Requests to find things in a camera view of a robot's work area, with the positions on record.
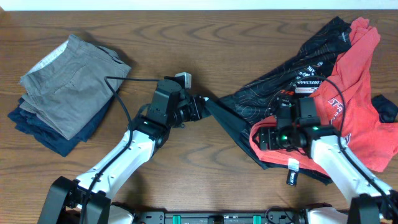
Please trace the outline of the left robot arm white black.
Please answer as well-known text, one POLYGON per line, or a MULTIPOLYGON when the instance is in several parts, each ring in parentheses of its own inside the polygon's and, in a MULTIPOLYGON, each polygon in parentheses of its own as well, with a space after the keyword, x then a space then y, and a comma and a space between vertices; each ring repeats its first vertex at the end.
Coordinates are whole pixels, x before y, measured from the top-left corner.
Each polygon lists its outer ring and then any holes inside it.
POLYGON ((122 140, 99 163, 74 180, 59 177, 51 185, 39 223, 132 223, 133 213, 111 201, 138 167, 169 138, 172 128, 201 119, 204 98, 190 95, 189 75, 157 80, 149 104, 128 117, 122 140))

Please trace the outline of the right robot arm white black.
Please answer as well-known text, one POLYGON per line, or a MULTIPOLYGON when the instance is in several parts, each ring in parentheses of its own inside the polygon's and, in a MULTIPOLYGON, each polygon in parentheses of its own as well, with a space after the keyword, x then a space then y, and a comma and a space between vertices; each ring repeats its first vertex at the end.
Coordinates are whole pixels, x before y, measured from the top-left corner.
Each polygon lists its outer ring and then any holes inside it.
POLYGON ((378 179, 351 151, 341 133, 322 125, 314 100, 301 98, 277 110, 274 128, 259 128, 252 140, 264 151, 298 151, 318 164, 349 203, 348 213, 331 206, 295 212, 291 223, 397 223, 397 191, 378 179))

